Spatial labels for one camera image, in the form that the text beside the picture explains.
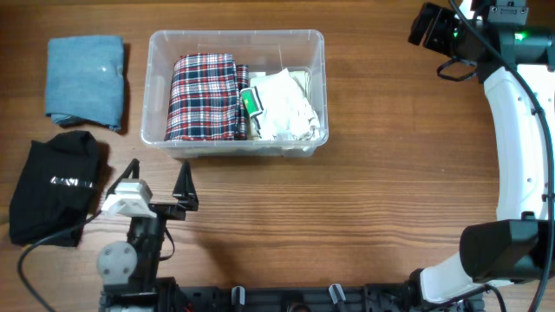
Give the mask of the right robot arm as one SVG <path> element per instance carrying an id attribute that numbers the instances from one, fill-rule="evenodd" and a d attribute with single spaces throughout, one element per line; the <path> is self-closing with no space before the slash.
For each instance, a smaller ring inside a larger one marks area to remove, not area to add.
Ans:
<path id="1" fill-rule="evenodd" d="M 482 84 L 499 163 L 495 220 L 467 227 L 456 254 L 411 276 L 424 309 L 529 282 L 536 309 L 554 275 L 554 32 L 528 14 L 523 1 L 424 3 L 413 21 L 410 43 Z"/>

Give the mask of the plaid shirt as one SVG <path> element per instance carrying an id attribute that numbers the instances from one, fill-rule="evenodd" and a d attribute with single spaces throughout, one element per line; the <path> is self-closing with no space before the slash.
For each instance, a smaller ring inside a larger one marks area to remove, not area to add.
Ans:
<path id="1" fill-rule="evenodd" d="M 231 54 L 181 57 L 173 67 L 165 140 L 246 140 L 240 92 L 248 87 L 249 67 Z"/>

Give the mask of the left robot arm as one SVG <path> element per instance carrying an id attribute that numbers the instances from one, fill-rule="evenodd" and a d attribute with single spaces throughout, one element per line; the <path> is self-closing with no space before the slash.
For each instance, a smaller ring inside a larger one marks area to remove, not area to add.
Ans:
<path id="1" fill-rule="evenodd" d="M 127 239 L 106 245 L 96 265 L 103 282 L 101 312 L 192 311 L 193 304 L 173 277 L 158 277 L 159 264 L 170 259 L 162 245 L 173 238 L 169 220 L 183 221 L 197 211 L 197 196 L 190 164 L 181 168 L 172 196 L 174 203 L 154 203 L 145 180 L 139 178 L 140 162 L 133 159 L 124 173 L 108 188 L 101 212 L 131 218 Z"/>

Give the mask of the white t-shirt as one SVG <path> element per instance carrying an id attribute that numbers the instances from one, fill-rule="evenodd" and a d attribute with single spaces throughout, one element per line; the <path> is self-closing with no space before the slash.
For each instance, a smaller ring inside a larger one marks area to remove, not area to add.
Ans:
<path id="1" fill-rule="evenodd" d="M 254 140 L 319 140 L 321 122 L 310 104 L 307 88 L 301 88 L 289 69 L 239 92 Z"/>

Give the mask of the black garment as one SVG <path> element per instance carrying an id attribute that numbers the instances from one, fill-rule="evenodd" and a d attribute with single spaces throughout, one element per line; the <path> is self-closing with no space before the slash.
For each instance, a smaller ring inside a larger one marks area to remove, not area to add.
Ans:
<path id="1" fill-rule="evenodd" d="M 10 241 L 33 244 L 85 221 L 100 170 L 98 143 L 87 131 L 33 140 L 10 201 Z"/>

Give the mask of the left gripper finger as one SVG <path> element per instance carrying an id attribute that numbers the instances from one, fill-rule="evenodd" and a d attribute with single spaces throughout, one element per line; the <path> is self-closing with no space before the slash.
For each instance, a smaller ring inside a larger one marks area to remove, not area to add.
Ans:
<path id="1" fill-rule="evenodd" d="M 198 196 L 193 183 L 191 166 L 187 160 L 183 162 L 180 168 L 180 173 L 173 188 L 172 196 L 180 203 L 198 203 Z"/>
<path id="2" fill-rule="evenodd" d="M 108 188 L 107 194 L 115 194 L 115 188 L 123 179 L 137 179 L 140 176 L 140 162 L 137 159 L 132 159 L 124 172 L 115 180 L 115 182 Z"/>

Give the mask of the cream cloth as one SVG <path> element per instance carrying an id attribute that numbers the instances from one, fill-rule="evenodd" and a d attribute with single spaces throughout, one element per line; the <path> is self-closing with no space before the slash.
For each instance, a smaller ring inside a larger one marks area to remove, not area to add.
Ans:
<path id="1" fill-rule="evenodd" d="M 303 89 L 306 89 L 310 84 L 310 73 L 307 71 L 289 71 L 289 75 Z M 249 85 L 251 87 L 256 86 L 270 77 L 272 77 L 272 74 L 267 74 L 266 72 L 251 72 L 249 73 Z"/>

